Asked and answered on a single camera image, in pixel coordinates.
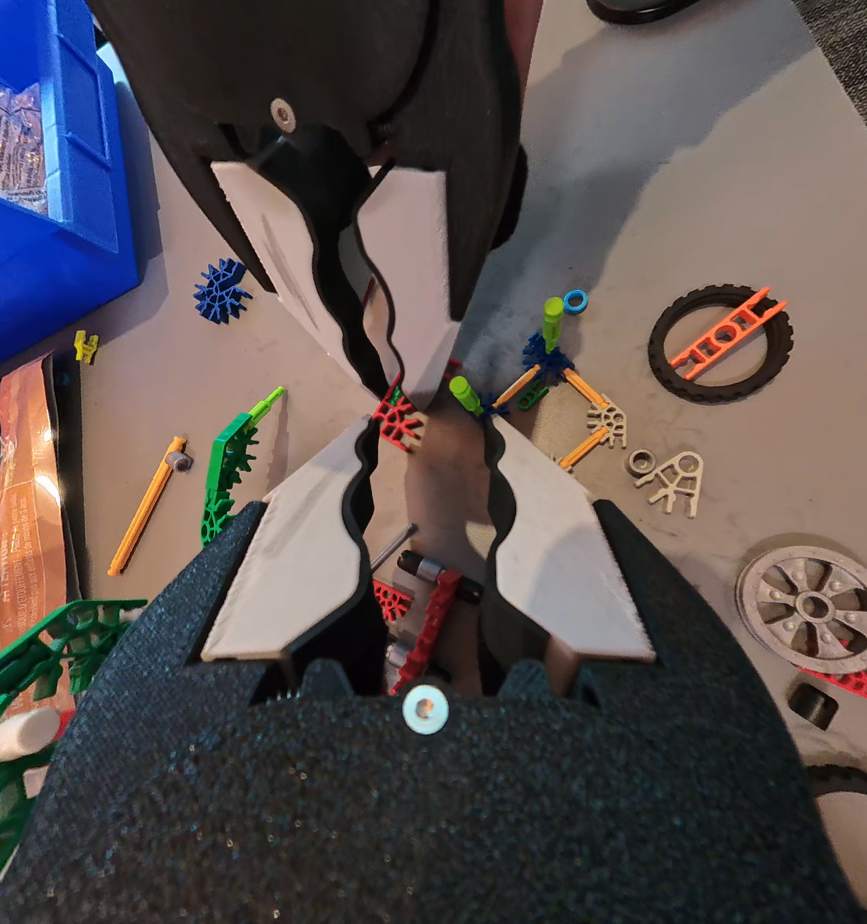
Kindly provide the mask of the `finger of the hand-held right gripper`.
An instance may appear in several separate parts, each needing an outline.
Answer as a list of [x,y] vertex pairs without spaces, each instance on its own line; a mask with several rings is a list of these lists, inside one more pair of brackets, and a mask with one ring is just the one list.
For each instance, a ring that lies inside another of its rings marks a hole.
[[460,328],[450,313],[446,174],[380,168],[358,209],[356,236],[377,284],[364,329],[386,380],[401,373],[412,404],[428,406]]
[[210,169],[287,310],[376,398],[389,387],[364,325],[361,295],[340,256],[347,207],[368,180],[357,161],[261,153]]

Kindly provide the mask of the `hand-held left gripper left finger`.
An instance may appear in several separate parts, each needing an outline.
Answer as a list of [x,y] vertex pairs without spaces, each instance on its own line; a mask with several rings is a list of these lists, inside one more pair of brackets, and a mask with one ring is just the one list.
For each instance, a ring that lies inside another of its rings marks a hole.
[[375,603],[363,535],[378,441],[379,421],[360,417],[267,495],[202,661],[292,655],[337,618]]

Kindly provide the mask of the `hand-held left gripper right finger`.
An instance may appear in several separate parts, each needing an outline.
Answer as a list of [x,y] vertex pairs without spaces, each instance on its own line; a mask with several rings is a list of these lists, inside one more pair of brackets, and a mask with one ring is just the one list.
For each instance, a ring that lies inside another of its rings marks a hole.
[[484,423],[487,553],[482,636],[503,672],[543,660],[551,639],[584,658],[650,664],[655,652],[577,479],[502,418]]

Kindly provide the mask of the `red connector pair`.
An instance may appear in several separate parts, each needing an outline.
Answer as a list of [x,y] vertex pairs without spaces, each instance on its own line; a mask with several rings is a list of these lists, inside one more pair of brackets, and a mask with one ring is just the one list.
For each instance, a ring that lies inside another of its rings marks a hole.
[[417,430],[423,426],[423,421],[402,392],[398,379],[388,388],[371,418],[378,423],[380,439],[389,445],[407,454],[420,447],[421,436]]

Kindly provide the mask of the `orange rod blue connector frame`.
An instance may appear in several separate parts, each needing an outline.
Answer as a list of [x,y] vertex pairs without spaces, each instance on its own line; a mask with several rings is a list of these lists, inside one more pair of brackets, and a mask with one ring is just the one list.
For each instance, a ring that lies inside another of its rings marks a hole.
[[577,372],[573,361],[560,346],[563,321],[587,308],[588,297],[576,289],[565,296],[552,296],[543,305],[542,328],[532,334],[522,349],[523,373],[504,392],[482,398],[466,378],[455,374],[449,380],[449,391],[463,409],[482,420],[507,410],[516,401],[519,410],[529,410],[557,385],[568,384],[589,405],[588,436],[557,462],[571,471],[596,447],[620,445],[626,448],[627,420],[625,413],[610,398],[596,391]]

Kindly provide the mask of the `blue snowflake connector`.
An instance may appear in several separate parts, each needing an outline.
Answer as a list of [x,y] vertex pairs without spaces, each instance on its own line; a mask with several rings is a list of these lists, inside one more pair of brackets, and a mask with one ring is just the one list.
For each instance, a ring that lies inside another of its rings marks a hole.
[[193,295],[201,317],[216,324],[238,319],[247,309],[244,300],[252,298],[241,285],[246,273],[245,264],[235,259],[220,259],[218,265],[210,264],[202,273],[204,282],[195,285]]

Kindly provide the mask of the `thin grey rod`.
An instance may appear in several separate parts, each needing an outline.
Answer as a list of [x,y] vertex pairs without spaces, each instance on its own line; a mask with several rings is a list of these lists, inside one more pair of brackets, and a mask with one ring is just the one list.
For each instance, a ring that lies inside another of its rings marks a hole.
[[405,543],[411,539],[418,531],[418,525],[409,523],[391,540],[370,562],[370,571],[375,571],[381,567],[394,553],[398,552]]

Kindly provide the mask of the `grey fan connector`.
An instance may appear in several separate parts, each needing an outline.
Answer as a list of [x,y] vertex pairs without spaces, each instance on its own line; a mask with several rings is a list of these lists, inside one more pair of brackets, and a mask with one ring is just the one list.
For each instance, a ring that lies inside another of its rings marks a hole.
[[656,467],[650,474],[650,482],[656,491],[649,496],[647,503],[661,503],[663,512],[671,514],[677,500],[685,501],[685,516],[694,519],[697,516],[701,496],[704,462],[693,451],[681,452]]

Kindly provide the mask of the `orange rod grey end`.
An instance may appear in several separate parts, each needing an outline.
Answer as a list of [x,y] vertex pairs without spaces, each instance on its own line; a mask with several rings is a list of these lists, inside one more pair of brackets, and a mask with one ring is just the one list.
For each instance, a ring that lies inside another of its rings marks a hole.
[[193,461],[187,461],[189,457],[185,452],[187,442],[186,437],[176,436],[168,445],[113,555],[106,571],[109,577],[120,576],[133,557],[171,475],[175,471],[185,471],[192,466]]

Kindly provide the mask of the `blue plastic bin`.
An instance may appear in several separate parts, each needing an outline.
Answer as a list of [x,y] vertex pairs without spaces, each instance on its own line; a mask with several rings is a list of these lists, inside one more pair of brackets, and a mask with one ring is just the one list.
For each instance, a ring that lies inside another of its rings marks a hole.
[[0,198],[0,364],[140,282],[114,72],[79,1],[0,2],[0,82],[40,89],[48,214]]

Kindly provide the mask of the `small black piece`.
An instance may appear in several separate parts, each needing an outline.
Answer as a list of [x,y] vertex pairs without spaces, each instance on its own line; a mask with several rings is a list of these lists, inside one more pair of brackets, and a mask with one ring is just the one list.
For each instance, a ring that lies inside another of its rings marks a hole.
[[786,703],[789,710],[822,732],[830,728],[839,710],[836,699],[808,681],[793,687]]

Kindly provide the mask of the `printed toy packet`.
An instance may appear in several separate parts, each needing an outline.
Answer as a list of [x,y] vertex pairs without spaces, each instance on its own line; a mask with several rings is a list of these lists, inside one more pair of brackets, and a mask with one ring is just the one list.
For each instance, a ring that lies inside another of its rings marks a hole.
[[72,350],[0,376],[0,651],[81,597],[81,436]]

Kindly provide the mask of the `multicolour toy model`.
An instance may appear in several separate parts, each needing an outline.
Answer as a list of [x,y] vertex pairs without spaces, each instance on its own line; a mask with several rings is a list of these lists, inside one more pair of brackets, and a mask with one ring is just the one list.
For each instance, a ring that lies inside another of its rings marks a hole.
[[146,599],[68,603],[0,652],[0,879],[74,701],[146,605]]

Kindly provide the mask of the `clear plastic bag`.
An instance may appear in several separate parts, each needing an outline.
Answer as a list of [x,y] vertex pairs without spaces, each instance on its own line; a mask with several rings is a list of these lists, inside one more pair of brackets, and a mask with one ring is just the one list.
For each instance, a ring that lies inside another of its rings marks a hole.
[[48,214],[39,83],[21,91],[0,80],[0,199]]

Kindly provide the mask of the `black chair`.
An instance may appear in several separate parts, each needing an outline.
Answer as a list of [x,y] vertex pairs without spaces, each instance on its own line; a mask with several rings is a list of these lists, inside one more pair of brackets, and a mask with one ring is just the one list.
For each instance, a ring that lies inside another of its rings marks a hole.
[[662,21],[699,3],[678,1],[586,1],[589,11],[602,22],[616,26],[642,26]]

